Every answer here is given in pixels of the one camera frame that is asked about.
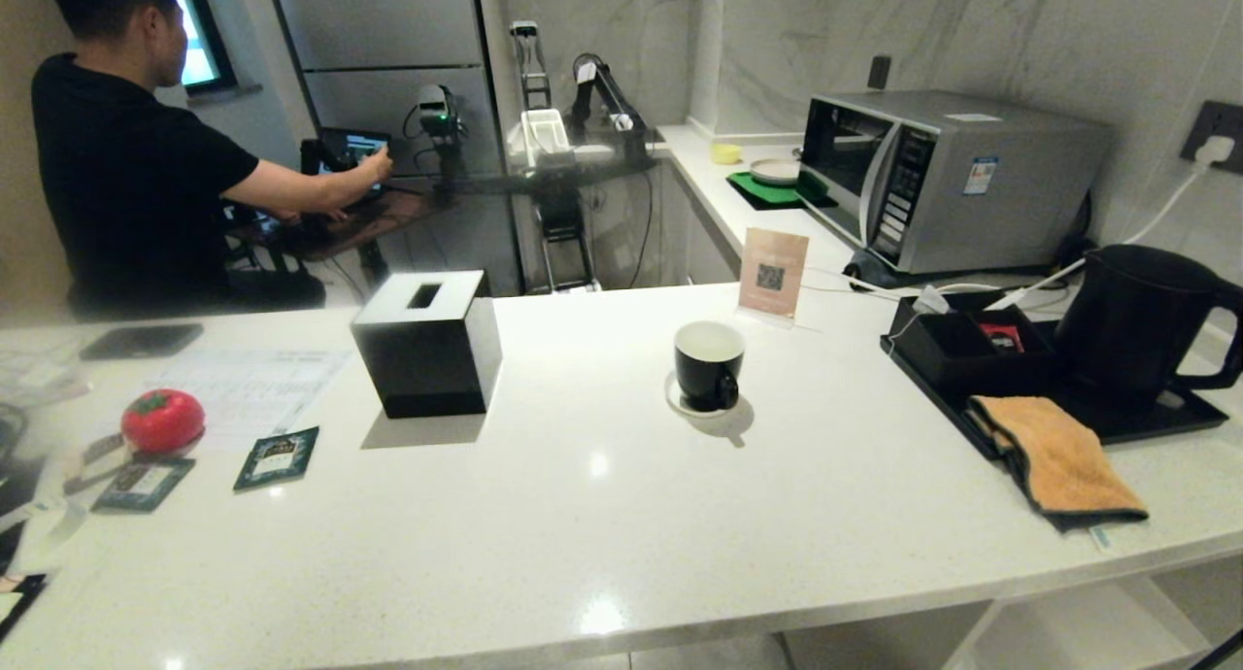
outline wall outlet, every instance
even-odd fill
[[[1199,108],[1199,117],[1191,127],[1191,134],[1187,135],[1187,143],[1178,157],[1183,160],[1196,160],[1196,149],[1207,142],[1208,135],[1229,135],[1234,139],[1234,152],[1231,153],[1229,160],[1216,162],[1213,169],[1243,175],[1243,107],[1224,102],[1206,102],[1204,107]]]

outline yellow cup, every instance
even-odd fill
[[[712,144],[712,162],[717,165],[733,165],[742,162],[742,147],[737,144]]]

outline microwave oven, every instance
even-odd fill
[[[897,272],[1047,267],[1111,142],[1104,124],[945,91],[817,96],[796,188]]]

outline refrigerator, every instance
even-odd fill
[[[273,0],[317,127],[382,131],[399,183],[439,175],[426,135],[405,118],[426,86],[449,87],[469,135],[467,178],[505,173],[479,0]],[[418,135],[418,113],[405,129]],[[520,295],[523,275],[510,198],[469,196],[447,213],[379,240],[394,272],[485,268],[493,295]]]

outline man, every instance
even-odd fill
[[[220,198],[282,218],[334,214],[392,174],[388,149],[354,170],[302,175],[261,162],[194,113],[155,101],[181,82],[177,0],[55,0],[75,53],[32,85],[44,193],[80,319],[272,311],[291,282],[226,272]],[[322,286],[318,287],[322,306]]]

